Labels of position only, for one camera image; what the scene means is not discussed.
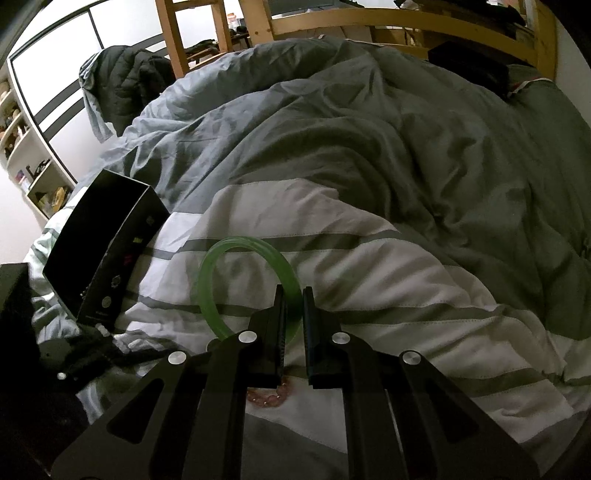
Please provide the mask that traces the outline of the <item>green jade bangle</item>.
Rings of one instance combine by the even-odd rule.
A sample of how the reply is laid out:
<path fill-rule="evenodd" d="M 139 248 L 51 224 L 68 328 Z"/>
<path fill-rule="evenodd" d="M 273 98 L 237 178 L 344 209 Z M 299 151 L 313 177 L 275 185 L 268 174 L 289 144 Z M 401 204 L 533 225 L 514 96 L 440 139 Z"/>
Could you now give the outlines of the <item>green jade bangle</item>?
<path fill-rule="evenodd" d="M 208 249 L 199 267 L 197 293 L 195 294 L 197 304 L 205 322 L 219 340 L 228 339 L 233 334 L 232 330 L 221 319 L 221 315 L 219 315 L 217 310 L 213 299 L 212 278 L 217 260 L 226 252 L 235 249 L 256 252 L 256 254 L 259 254 L 260 257 L 266 260 L 267 265 L 276 273 L 276 277 L 280 280 L 280 285 L 283 287 L 287 305 L 291 308 L 290 319 L 287 320 L 286 327 L 286 343 L 290 343 L 296 337 L 297 330 L 300 329 L 301 325 L 301 316 L 303 316 L 301 307 L 304 302 L 303 290 L 301 289 L 301 284 L 297 279 L 294 268 L 291 267 L 286 257 L 279 250 L 271 246 L 270 243 L 262 239 L 232 236 L 219 240 L 214 246 Z"/>

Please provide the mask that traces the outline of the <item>black jewelry box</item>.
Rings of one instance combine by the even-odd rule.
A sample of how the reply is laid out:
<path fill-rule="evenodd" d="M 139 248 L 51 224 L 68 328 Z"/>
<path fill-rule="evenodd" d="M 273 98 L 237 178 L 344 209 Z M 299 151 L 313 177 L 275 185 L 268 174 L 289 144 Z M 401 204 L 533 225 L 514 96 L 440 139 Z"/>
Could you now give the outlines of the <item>black jewelry box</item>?
<path fill-rule="evenodd" d="M 108 170 L 97 175 L 43 269 L 77 322 L 114 328 L 135 264 L 168 217 L 151 186 Z"/>

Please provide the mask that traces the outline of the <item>grey striped duvet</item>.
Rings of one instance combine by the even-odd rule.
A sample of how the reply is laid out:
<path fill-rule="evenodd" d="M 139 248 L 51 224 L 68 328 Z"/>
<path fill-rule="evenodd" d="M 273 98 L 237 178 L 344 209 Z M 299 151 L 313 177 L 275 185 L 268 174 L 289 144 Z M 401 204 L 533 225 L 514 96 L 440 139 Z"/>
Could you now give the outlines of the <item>grey striped duvet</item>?
<path fill-rule="evenodd" d="M 56 479 L 542 479 L 586 459 L 590 129 L 532 68 L 509 77 L 502 99 L 324 38 L 230 54 L 168 87 L 27 254 L 40 462 Z M 77 322 L 43 275 L 103 170 L 169 211 L 112 330 Z M 301 316 L 280 386 L 207 390 L 222 340 L 197 275 L 232 236 L 279 250 L 377 352 L 383 387 L 312 388 Z M 235 249 L 212 284 L 236 334 L 280 280 Z"/>

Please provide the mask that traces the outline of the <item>white shelf unit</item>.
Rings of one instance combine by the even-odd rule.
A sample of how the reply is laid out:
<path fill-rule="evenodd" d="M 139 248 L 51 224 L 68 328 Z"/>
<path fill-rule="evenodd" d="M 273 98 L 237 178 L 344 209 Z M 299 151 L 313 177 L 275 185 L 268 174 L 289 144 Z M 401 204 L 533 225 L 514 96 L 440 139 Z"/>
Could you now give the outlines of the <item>white shelf unit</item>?
<path fill-rule="evenodd" d="M 35 124 L 8 63 L 1 66 L 1 171 L 40 224 L 65 206 L 75 187 Z"/>

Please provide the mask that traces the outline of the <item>dark grey jacket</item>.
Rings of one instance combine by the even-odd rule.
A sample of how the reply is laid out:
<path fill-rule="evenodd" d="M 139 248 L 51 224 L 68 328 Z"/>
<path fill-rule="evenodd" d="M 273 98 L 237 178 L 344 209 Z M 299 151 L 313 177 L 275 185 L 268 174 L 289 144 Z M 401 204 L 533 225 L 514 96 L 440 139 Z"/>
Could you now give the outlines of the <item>dark grey jacket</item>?
<path fill-rule="evenodd" d="M 79 69 L 78 83 L 98 142 L 121 136 L 175 81 L 169 59 L 139 47 L 111 46 L 88 58 Z"/>

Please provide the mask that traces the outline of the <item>wooden ladder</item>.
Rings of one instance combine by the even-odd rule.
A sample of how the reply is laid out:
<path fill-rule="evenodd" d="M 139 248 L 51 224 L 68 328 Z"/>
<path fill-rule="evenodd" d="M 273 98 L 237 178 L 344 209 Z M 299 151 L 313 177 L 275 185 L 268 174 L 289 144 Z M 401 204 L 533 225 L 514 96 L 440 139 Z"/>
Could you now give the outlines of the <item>wooden ladder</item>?
<path fill-rule="evenodd" d="M 155 5 L 176 78 L 191 70 L 185 49 L 199 41 L 215 41 L 219 53 L 213 59 L 231 51 L 228 17 L 221 0 L 156 0 Z"/>

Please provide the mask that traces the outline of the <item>wooden bed frame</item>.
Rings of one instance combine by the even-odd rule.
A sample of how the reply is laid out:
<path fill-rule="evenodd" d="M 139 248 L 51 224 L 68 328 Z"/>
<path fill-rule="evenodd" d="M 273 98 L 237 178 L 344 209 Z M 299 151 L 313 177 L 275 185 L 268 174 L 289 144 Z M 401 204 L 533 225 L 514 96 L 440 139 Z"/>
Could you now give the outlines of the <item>wooden bed frame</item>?
<path fill-rule="evenodd" d="M 513 39 L 478 23 L 454 18 L 448 14 L 428 13 L 420 10 L 392 8 L 329 9 L 288 15 L 274 19 L 266 1 L 242 1 L 253 44 L 263 44 L 281 36 L 297 32 L 346 27 L 417 30 L 421 33 L 441 34 L 471 41 L 515 57 L 535 67 L 551 80 L 557 74 L 556 19 L 550 9 L 540 1 L 531 3 L 533 27 L 525 31 L 532 35 L 527 42 Z"/>

